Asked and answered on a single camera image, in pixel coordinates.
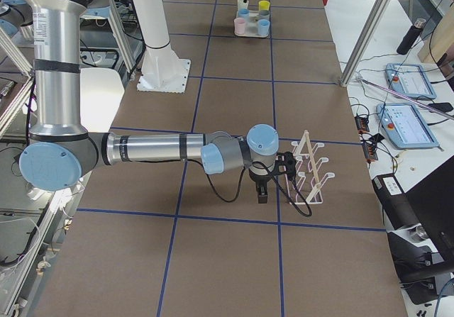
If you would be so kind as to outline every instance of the white cup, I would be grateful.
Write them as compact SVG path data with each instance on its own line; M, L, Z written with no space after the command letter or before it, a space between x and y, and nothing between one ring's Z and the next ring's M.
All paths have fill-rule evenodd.
M238 17L233 21L235 24L235 33L237 35L244 35L246 32L246 20L244 18Z
M236 4L238 7L237 11L239 11L241 9L247 9L249 7L249 1L244 2L244 0L237 0Z

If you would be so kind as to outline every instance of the table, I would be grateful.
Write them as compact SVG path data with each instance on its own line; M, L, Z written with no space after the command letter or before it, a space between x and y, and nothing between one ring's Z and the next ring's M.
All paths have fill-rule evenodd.
M257 4L259 0L250 0ZM336 178L303 219L253 183L219 202L196 165L96 169L34 316L405 316L321 0L270 0L270 38L236 38L236 0L165 0L184 94L128 85L118 134L305 129ZM228 196L239 171L213 177Z
M374 4L374 0L329 0L326 7L326 15L330 23L333 40L336 43L336 52L338 53L341 67L345 67L344 61L347 62L350 53L353 50L356 40L360 34L362 26ZM403 8L398 1L392 0L386 10L380 24L373 35L373 38L367 47L363 56L363 61L358 65L358 70L372 69L379 70L379 72L361 72L362 76L382 86L387 85L384 77L384 70L386 64L389 62L403 62L421 64L417 54L422 48L422 43L416 45L409 53L408 57L394 54L397 46L400 44L402 38L411 26L411 21L405 14ZM423 65L426 70L433 70L428 72L428 77L431 81L439 81L444 79L443 75L439 72L435 65ZM434 89L437 93L437 102L450 102L454 103L454 93L446 83L434 84ZM387 103L401 103L403 100L394 98L393 96L386 96L383 91L366 87L365 91L359 83L353 80L348 85L348 94L351 96L351 104L361 103L369 108L371 113L375 113L375 107L381 103L380 100L385 100ZM371 99L368 96L375 97L378 100ZM353 113L356 114L357 107L353 107ZM427 122L441 121L441 117L433 113L421 111L423 117ZM379 118L377 116L370 117L370 130L371 134L378 132ZM386 140L383 142L393 155L398 155L399 167L396 172L396 178L401 184L403 190L407 192L416 184L418 184L426 175L430 174L434 169L443 164L447 159L454 155L453 146L453 122L448 121L437 126L431 126L431 130L440 142L441 149L430 150L397 150L392 144ZM370 178L373 179L379 174L386 174L392 172L392 162L389 155L382 151L378 151L378 162L373 162L370 166ZM399 230L395 233L409 240L408 229ZM429 246L433 252L437 252L435 246L430 240L424 243L419 243L417 246ZM413 316L422 311L428 310L433 313L434 305L432 307L425 307L423 304L415 306L410 301L409 297L403 291L405 297L406 308L409 316ZM454 297L443 299L438 317L450 316L454 306Z

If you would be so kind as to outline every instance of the white label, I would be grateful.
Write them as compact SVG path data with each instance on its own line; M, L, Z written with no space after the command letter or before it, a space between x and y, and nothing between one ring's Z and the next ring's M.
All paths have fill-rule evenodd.
M46 13L33 14L33 28L35 30L35 44L49 45L49 23Z
M402 191L399 186L397 186L396 180L394 180L393 177L384 177L383 182L391 195L402 194Z

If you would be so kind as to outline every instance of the black monitor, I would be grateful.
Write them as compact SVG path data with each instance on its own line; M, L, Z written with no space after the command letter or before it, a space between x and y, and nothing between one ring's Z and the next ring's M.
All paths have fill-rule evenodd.
M414 213L444 260L454 260L454 157L406 193Z

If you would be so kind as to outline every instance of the brown paper floor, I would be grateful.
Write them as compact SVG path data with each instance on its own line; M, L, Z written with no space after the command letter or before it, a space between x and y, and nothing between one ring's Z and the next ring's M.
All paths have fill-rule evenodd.
M259 0L250 0L256 8ZM270 0L269 38L235 38L236 0L165 0L172 47L192 68L184 94L130 84L122 135L245 135L275 126L281 150L305 129L335 172L303 218L247 173L226 204L196 164L93 172L34 312L60 316L405 316L321 0ZM213 177L234 195L240 170Z

